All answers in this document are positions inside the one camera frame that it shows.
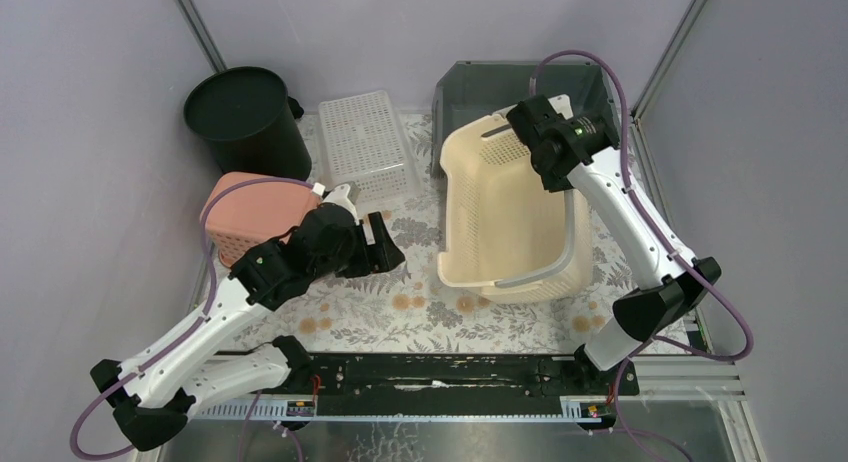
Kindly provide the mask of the pink perforated basket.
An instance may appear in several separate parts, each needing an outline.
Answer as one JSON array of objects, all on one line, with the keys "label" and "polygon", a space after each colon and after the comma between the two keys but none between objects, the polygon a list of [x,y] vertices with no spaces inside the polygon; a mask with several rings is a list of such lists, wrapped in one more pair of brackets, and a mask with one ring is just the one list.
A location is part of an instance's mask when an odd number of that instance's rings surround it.
[{"label": "pink perforated basket", "polygon": [[205,230],[217,246],[223,266],[229,267],[251,247],[298,225],[317,208],[321,198],[303,181],[264,182],[260,174],[230,172],[219,178],[207,203],[241,182],[251,184],[225,195],[212,208]]}]

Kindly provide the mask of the cream plastic tub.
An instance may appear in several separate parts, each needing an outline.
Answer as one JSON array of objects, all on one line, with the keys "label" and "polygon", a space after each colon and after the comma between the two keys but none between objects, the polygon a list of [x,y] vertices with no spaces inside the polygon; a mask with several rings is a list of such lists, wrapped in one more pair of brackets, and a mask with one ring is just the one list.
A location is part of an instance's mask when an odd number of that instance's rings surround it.
[{"label": "cream plastic tub", "polygon": [[503,115],[452,132],[440,166],[447,177],[445,248],[437,257],[443,284],[505,304],[561,299],[588,287],[589,204],[576,190],[543,188]]}]

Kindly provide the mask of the large black cylindrical container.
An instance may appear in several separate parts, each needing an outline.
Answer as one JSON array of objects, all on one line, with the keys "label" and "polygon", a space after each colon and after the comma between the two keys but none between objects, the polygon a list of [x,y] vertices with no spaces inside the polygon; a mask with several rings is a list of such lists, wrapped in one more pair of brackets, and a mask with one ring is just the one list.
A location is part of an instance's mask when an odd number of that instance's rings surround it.
[{"label": "large black cylindrical container", "polygon": [[183,119],[224,173],[300,181],[311,174],[288,88],[269,69],[241,66],[207,78],[189,93]]}]

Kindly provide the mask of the grey plastic crate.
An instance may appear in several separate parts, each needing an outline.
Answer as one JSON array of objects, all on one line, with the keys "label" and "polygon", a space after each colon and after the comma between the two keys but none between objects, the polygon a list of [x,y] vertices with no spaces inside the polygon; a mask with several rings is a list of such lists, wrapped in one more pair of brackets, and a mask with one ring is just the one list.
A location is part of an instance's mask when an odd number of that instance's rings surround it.
[{"label": "grey plastic crate", "polygon": [[[535,67],[531,62],[462,61],[443,75],[436,84],[432,104],[433,177],[444,177],[439,164],[444,140],[455,129],[527,98]],[[546,65],[537,79],[537,92],[549,98],[568,96],[576,115],[599,112],[606,121],[620,123],[614,86],[593,62],[572,60]]]}]

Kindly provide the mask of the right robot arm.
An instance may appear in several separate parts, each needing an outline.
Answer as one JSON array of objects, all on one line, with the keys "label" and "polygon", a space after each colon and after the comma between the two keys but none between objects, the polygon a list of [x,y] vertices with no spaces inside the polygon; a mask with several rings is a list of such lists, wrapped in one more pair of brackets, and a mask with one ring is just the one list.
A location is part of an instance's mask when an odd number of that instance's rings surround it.
[{"label": "right robot arm", "polygon": [[577,352],[575,384],[597,394],[613,368],[659,331],[695,308],[705,284],[722,275],[712,257],[699,258],[680,242],[628,185],[614,125],[599,113],[565,118],[542,96],[519,102],[506,115],[530,151],[531,165],[549,192],[575,189],[598,213],[631,269],[634,291],[613,305],[612,319]]}]

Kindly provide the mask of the white perforated plastic basket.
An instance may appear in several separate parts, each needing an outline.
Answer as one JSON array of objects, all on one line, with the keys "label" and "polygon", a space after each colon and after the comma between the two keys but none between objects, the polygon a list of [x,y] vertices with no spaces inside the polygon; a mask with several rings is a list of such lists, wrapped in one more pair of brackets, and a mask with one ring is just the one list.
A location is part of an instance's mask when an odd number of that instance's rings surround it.
[{"label": "white perforated plastic basket", "polygon": [[318,105],[320,174],[327,185],[358,189],[360,207],[376,207],[420,192],[411,146],[384,90]]}]

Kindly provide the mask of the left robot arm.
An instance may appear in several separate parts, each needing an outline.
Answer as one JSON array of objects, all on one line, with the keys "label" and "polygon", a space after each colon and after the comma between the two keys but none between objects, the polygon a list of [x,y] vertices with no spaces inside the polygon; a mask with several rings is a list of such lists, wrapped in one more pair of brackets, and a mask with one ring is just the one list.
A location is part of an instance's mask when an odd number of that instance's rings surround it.
[{"label": "left robot arm", "polygon": [[359,278],[404,263],[382,216],[371,213],[367,241],[346,208],[322,203],[283,237],[250,248],[231,266],[212,299],[154,344],[122,362],[104,359],[90,375],[132,448],[148,451],[174,438],[199,412],[234,397],[309,386],[311,357],[293,336],[279,336],[212,368],[206,361],[254,321],[304,295],[322,278]]}]

